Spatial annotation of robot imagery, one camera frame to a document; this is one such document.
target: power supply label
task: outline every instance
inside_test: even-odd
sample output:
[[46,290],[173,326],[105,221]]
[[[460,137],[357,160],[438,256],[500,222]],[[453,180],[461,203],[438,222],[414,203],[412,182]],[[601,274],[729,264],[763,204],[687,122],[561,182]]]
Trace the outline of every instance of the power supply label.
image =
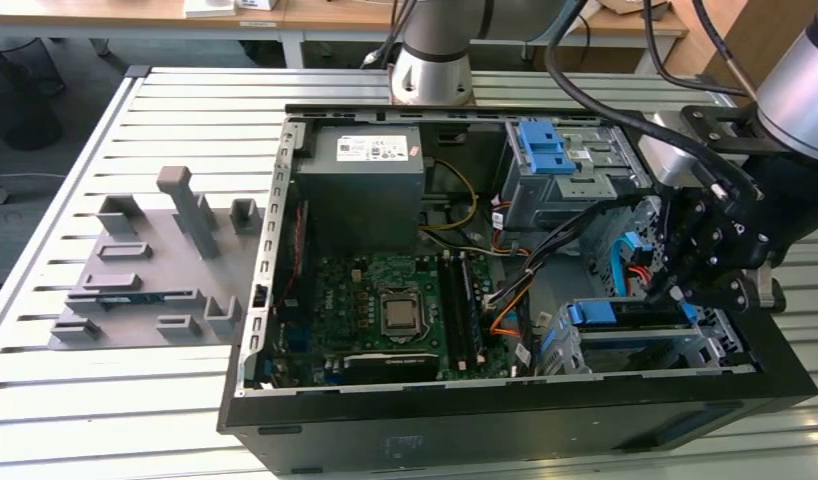
[[406,162],[404,135],[344,135],[337,139],[337,162]]

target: motherboard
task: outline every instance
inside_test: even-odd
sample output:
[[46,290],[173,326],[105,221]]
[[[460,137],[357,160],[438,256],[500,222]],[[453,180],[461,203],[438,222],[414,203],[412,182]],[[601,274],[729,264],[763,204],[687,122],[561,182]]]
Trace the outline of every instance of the motherboard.
[[285,329],[298,386],[505,376],[505,346],[482,343],[490,291],[478,255],[321,257],[312,322]]

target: black cable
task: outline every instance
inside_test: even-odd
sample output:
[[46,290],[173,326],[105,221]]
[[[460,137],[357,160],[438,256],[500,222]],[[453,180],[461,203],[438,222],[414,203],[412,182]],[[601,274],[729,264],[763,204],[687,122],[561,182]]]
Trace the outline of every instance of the black cable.
[[396,26],[396,31],[392,32],[390,38],[388,38],[386,48],[384,49],[384,55],[381,56],[381,68],[386,68],[388,59],[390,58],[390,52],[393,50],[393,44],[396,43],[396,39],[405,29],[405,24],[408,23],[408,19],[410,18],[410,14],[413,13],[416,6],[417,0],[405,0],[402,3],[402,9],[398,16],[398,25]]
[[733,54],[728,49],[728,45],[725,45],[723,37],[716,31],[716,27],[713,26],[711,17],[707,14],[707,9],[704,8],[704,3],[701,3],[701,0],[692,0],[692,7],[696,9],[696,17],[699,17],[699,23],[701,24],[701,28],[704,28],[704,33],[707,33],[707,36],[711,39],[711,43],[716,47],[716,51],[725,59],[725,61],[733,60]]
[[[452,212],[449,211],[449,208],[444,210],[444,217],[446,219],[446,223],[449,224],[456,223],[456,220],[452,218]],[[464,240],[465,245],[469,245],[470,247],[476,246],[476,244],[470,240],[470,237],[466,236],[466,233],[464,232],[464,229],[461,227],[454,228],[453,231],[458,234],[458,236]]]
[[583,21],[583,26],[585,27],[585,46],[583,47],[583,52],[580,53],[580,63],[577,64],[577,71],[583,71],[583,65],[585,64],[585,57],[589,55],[589,48],[592,47],[592,27],[589,26],[589,22],[585,21],[583,15],[577,14],[580,20]]
[[713,85],[700,82],[692,82],[673,77],[663,65],[660,60],[660,54],[657,53],[657,44],[653,35],[653,13],[651,11],[651,0],[643,0],[643,17],[645,19],[645,43],[648,44],[648,53],[651,54],[651,61],[657,70],[657,74],[663,77],[663,80],[679,87],[689,88],[692,90],[703,90],[705,92],[724,93],[725,95],[745,96],[745,92],[740,88],[723,87],[721,85]]
[[556,250],[559,250],[560,247],[565,246],[580,236],[597,215],[601,215],[608,210],[615,208],[636,205],[644,197],[644,194],[623,195],[613,200],[603,200],[596,202],[585,210],[577,212],[576,215],[565,220],[551,231],[551,233],[548,233],[547,237],[526,257],[526,260],[521,266],[521,273],[518,277],[506,287],[504,287],[490,296],[488,301],[496,302],[521,288],[541,267],[544,267],[548,257],[556,252]]
[[[567,17],[557,20],[560,25],[571,25],[573,19],[576,18],[577,12],[585,5],[585,1],[587,0],[577,0],[575,7],[567,12]],[[656,125],[644,119],[627,115],[621,111],[595,100],[595,98],[580,90],[580,88],[561,72],[556,63],[556,47],[564,34],[564,28],[553,29],[548,47],[544,52],[544,64],[548,74],[568,96],[571,96],[571,98],[588,110],[597,113],[615,123],[631,127],[632,129],[640,131],[644,135],[656,138],[668,145],[687,152],[697,160],[692,166],[693,174],[708,188],[712,187],[719,180],[723,180],[724,185],[721,185],[721,187],[732,187],[737,191],[739,198],[735,200],[745,201],[748,203],[757,201],[759,192],[755,188],[752,180],[737,168],[737,166],[720,157],[716,152],[709,150],[689,137],[677,133],[675,130]]]
[[[390,39],[393,38],[393,32],[396,31],[396,19],[401,18],[402,13],[405,11],[405,6],[408,5],[408,0],[402,1],[401,3],[401,7],[398,8],[398,13],[396,13],[397,10],[397,6],[398,6],[398,0],[393,0],[393,6],[390,8],[390,29],[388,31],[386,37],[384,39],[384,42],[381,42],[381,45],[378,45],[378,48],[376,50],[373,50],[373,52],[378,52],[381,53],[388,45],[388,43],[390,42]],[[360,69],[364,70],[369,65],[372,65],[373,62],[370,63],[361,63],[360,64]]]
[[444,245],[446,245],[449,248],[452,248],[453,250],[458,250],[464,247],[473,247],[472,244],[469,245],[456,245],[454,243],[444,240],[444,237],[441,237],[438,234],[436,234],[434,232],[432,232],[430,230],[422,230],[422,234],[428,235],[429,237],[432,237],[434,240],[437,240],[440,243],[442,243]]

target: slatted metal surface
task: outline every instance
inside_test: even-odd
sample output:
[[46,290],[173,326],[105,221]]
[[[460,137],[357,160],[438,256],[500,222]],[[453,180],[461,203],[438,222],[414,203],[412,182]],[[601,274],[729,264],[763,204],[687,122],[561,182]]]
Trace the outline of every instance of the slatted metal surface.
[[[584,75],[617,107],[707,104],[656,78]],[[0,296],[0,478],[268,478],[233,437],[214,432],[229,347],[95,352],[46,350],[99,223],[102,196],[156,189],[164,165],[186,165],[192,188],[226,207],[244,192],[265,203],[286,103],[386,102],[378,72],[153,69],[126,79]],[[540,74],[476,73],[481,105],[573,107]],[[776,271],[791,313],[777,322],[818,383],[818,232]],[[663,454],[460,466],[373,478],[818,478],[818,397],[749,418]],[[358,478],[346,475],[342,478]]]

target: desk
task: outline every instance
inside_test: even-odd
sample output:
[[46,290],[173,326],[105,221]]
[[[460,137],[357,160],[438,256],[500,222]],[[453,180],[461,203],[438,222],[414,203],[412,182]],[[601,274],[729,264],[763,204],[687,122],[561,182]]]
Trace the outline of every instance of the desk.
[[[623,109],[716,100],[656,77],[572,80]],[[473,85],[482,106],[576,106],[540,73],[474,72]],[[93,214],[103,195],[134,192],[146,208],[168,208],[154,176],[174,164],[192,170],[192,186],[213,207],[241,191],[264,205],[285,103],[386,101],[381,71],[157,68],[124,79],[0,294],[0,478],[273,478],[236,438],[214,431],[228,346],[55,352],[49,328],[101,231]],[[777,323],[818,384],[818,233],[775,275],[793,312]],[[818,397],[671,452],[341,478],[412,477],[818,479]]]
[[[182,0],[0,0],[0,36],[278,40],[289,68],[302,68],[304,41],[381,42],[389,28],[386,0],[280,0],[272,11],[238,9],[233,17],[182,18]],[[589,19],[595,48],[645,48],[643,20],[603,9]],[[687,27],[669,13],[656,22],[657,50],[665,59]],[[522,42],[477,43],[525,45]],[[539,38],[529,45],[545,45]],[[585,45],[585,29],[563,40]],[[648,54],[637,73],[653,73]]]

